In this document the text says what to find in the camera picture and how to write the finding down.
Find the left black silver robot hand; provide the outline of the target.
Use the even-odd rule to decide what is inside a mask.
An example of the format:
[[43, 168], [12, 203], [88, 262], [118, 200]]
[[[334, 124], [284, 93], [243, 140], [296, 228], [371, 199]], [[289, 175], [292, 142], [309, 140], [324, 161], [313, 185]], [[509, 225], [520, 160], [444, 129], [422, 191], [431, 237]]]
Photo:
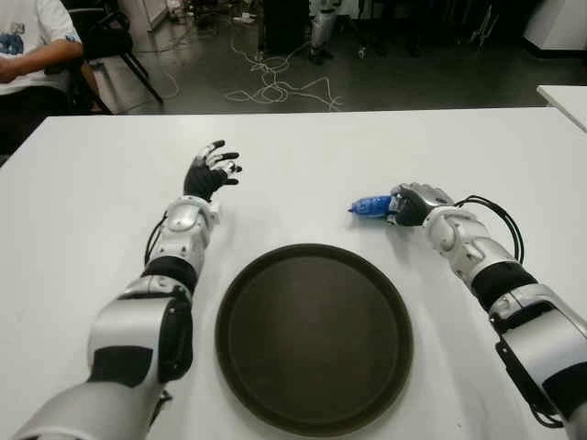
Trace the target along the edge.
[[237, 152], [218, 151], [226, 145], [224, 140], [217, 140], [206, 145], [196, 154], [183, 181], [183, 194], [205, 200], [210, 203], [214, 194], [225, 186], [239, 183], [235, 174], [242, 172], [237, 163]]

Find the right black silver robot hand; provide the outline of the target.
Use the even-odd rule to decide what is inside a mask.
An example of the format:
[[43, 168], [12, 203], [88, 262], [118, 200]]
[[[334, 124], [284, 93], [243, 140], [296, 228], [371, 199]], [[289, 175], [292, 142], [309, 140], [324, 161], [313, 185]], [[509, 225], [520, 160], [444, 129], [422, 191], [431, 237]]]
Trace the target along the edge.
[[421, 226], [430, 212], [454, 201], [441, 189], [425, 183], [402, 183], [392, 188], [387, 221], [398, 226]]

